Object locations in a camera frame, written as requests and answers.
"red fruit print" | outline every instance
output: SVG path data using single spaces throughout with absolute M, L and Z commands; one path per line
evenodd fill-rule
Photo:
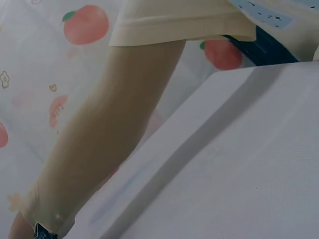
M 201 43 L 206 58 L 218 70 L 234 70 L 243 63 L 243 55 L 228 40 L 209 40 Z
M 103 9 L 86 5 L 65 14 L 65 38 L 74 45 L 86 45 L 103 38 L 109 30 L 109 20 Z
M 8 132 L 4 125 L 0 122 L 0 148 L 5 147 L 8 144 Z
M 50 105 L 49 113 L 50 113 L 50 127 L 55 128 L 58 124 L 58 117 L 60 116 L 62 110 L 64 110 L 64 104 L 66 103 L 68 97 L 67 96 L 59 96 L 55 98 L 55 100 Z

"white surface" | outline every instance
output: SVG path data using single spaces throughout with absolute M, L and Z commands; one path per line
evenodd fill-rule
M 214 74 L 92 199 L 67 238 L 315 238 L 318 66 Z
M 99 23 L 94 17 L 104 11 L 109 30 L 93 43 L 74 45 L 66 39 L 66 22 L 62 19 L 66 13 L 88 4 L 100 10 L 96 14 L 90 12 L 88 18 L 93 21 L 88 24 Z M 0 238 L 7 237 L 16 214 L 8 210 L 7 196 L 23 194 L 28 189 L 59 132 L 100 79 L 120 5 L 121 0 L 0 0 L 0 125 L 3 124 L 9 134 L 8 144 L 0 146 Z M 79 31 L 73 33 L 88 36 L 91 34 L 82 31 L 95 27 L 94 24 L 89 28 L 77 25 L 74 29 Z M 143 141 L 209 75 L 218 71 L 199 45 L 200 41 L 187 43 Z M 252 66 L 252 63 L 244 57 L 242 66 Z M 4 72 L 9 83 L 3 88 Z M 53 92 L 49 86 L 54 84 L 56 91 Z M 60 96 L 67 96 L 67 102 L 58 107 L 57 125 L 51 127 L 50 105 Z

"bedsheet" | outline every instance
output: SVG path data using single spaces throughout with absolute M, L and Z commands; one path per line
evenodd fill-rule
M 0 1 L 0 238 L 99 80 L 120 7 L 120 0 Z M 187 43 L 143 142 L 212 73 L 252 65 L 227 40 Z

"beige t-shirt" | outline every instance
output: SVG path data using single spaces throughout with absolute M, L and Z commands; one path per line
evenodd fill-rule
M 124 0 L 111 46 L 232 35 L 254 40 L 255 25 L 300 61 L 319 45 L 319 0 Z

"fabric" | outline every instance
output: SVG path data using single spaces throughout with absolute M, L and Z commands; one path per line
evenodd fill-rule
M 18 200 L 101 78 L 121 2 L 1 1 L 0 238 L 7 238 Z M 187 42 L 140 145 L 211 74 L 251 66 L 227 40 Z
M 243 40 L 254 38 L 252 22 L 299 61 L 313 60 L 319 45 L 319 3 L 315 0 L 125 0 L 110 45 L 218 35 Z
M 124 0 L 111 46 L 231 35 L 254 40 L 255 25 L 227 0 Z

